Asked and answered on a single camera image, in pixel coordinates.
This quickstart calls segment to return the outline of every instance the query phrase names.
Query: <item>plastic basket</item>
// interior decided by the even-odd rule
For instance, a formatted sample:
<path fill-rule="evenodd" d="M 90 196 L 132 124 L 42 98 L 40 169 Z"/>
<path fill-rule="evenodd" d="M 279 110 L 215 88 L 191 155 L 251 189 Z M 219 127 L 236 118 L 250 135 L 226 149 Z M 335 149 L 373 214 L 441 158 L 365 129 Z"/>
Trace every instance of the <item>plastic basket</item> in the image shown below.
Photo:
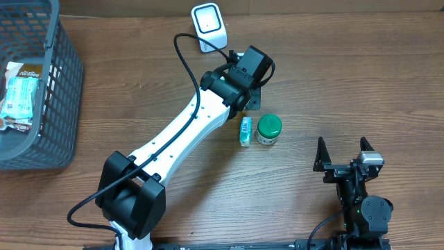
<path fill-rule="evenodd" d="M 0 131 L 0 169 L 66 167 L 73 160 L 84 71 L 59 10 L 57 0 L 0 0 L 0 99 L 8 62 L 43 64 L 31 130 Z"/>

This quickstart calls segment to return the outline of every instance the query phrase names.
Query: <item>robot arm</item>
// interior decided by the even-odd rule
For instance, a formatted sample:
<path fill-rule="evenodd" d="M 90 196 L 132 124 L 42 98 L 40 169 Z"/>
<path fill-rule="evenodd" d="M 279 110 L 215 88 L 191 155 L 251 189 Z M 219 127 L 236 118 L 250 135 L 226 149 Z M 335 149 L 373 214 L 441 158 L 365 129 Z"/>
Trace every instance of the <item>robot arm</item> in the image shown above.
<path fill-rule="evenodd" d="M 271 75 L 263 80 L 268 68 Z M 200 80 L 200 106 L 195 120 L 142 171 L 130 174 L 144 181 L 142 186 L 127 178 L 96 198 L 103 216 L 121 233 L 123 249 L 151 250 L 149 233 L 166 209 L 165 186 L 179 164 L 214 129 L 222 126 L 244 109 L 260 108 L 260 88 L 272 77 L 273 61 L 260 50 L 250 46 L 243 56 L 230 51 L 229 61 Z M 115 151 L 105 162 L 99 190 L 134 169 L 141 167 L 152 154 L 162 148 L 184 127 L 197 105 L 197 94 L 185 109 L 154 139 L 125 157 Z"/>

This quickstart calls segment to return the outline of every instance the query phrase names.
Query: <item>basket handle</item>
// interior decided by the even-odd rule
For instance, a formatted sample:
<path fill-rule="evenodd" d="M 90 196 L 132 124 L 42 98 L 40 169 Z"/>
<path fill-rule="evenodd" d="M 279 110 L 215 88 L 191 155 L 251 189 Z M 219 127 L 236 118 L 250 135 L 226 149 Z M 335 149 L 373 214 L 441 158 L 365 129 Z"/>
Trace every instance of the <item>basket handle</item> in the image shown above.
<path fill-rule="evenodd" d="M 46 33 L 46 40 L 44 41 L 45 49 L 50 49 L 53 46 L 58 25 L 58 15 L 60 13 L 60 3 L 58 0 L 50 0 L 49 2 L 51 4 L 51 20 L 49 21 L 48 33 Z"/>

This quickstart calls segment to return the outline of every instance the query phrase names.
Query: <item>wooden surface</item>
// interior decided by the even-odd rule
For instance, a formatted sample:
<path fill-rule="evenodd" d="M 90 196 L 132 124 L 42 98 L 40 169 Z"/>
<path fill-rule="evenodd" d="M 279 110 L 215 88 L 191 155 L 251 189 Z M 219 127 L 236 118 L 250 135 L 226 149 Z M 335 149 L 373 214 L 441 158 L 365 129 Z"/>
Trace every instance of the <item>wooden surface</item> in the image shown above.
<path fill-rule="evenodd" d="M 190 16 L 203 0 L 60 0 L 63 15 Z M 215 0 L 222 15 L 438 11 L 444 0 Z"/>
<path fill-rule="evenodd" d="M 386 165 L 367 184 L 395 210 L 394 249 L 444 244 L 444 13 L 269 15 L 225 18 L 228 48 L 255 45 L 276 63 L 257 123 L 275 113 L 276 144 L 238 142 L 241 115 L 209 135 L 166 189 L 167 212 L 153 232 L 180 243 L 278 242 L 307 238 L 339 209 L 334 185 L 311 169 L 318 136 L 333 163 L 359 153 L 366 136 Z M 184 108 L 193 87 L 173 48 L 192 32 L 188 17 L 64 20 L 85 70 L 75 161 L 66 169 L 0 172 L 0 249 L 80 249 L 112 244 L 107 231 L 66 222 L 97 189 L 105 159 L 129 154 Z M 179 41 L 200 79 L 223 63 Z M 89 204 L 75 218 L 106 224 Z M 341 228 L 338 220 L 316 237 Z"/>

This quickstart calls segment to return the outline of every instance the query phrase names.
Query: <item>wall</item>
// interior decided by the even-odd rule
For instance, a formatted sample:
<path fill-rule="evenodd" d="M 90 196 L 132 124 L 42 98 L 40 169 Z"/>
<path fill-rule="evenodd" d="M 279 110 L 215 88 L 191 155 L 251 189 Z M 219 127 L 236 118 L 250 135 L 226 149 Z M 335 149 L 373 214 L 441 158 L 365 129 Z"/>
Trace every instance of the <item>wall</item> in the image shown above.
<path fill-rule="evenodd" d="M 186 16 L 202 0 L 60 0 L 63 15 Z M 438 11 L 444 0 L 215 0 L 224 15 Z"/>

